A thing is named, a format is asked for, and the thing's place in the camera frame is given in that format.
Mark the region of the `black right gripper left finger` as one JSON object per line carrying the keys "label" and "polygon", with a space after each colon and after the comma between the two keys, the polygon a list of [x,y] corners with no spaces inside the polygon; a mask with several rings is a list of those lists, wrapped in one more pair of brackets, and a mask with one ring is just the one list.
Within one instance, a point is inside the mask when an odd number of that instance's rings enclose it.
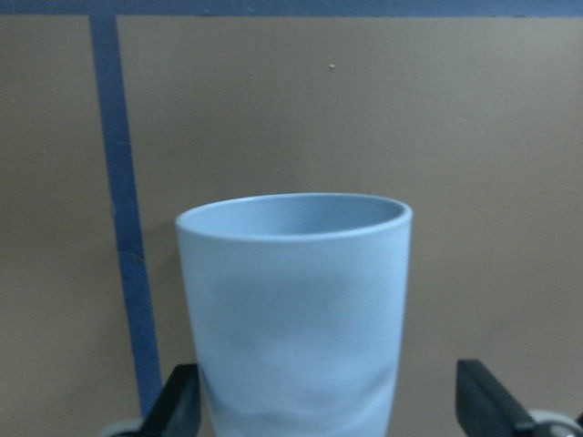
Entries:
{"label": "black right gripper left finger", "polygon": [[103,436],[195,437],[201,426],[199,368],[180,364],[174,368],[154,406],[142,421],[108,425]]}

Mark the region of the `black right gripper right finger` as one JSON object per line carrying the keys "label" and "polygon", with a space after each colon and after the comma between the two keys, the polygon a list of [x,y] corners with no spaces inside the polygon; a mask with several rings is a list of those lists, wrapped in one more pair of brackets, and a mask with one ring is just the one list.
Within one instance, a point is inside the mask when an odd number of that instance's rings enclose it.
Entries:
{"label": "black right gripper right finger", "polygon": [[478,360],[459,360],[455,417],[466,436],[580,436],[582,419],[526,409]]}

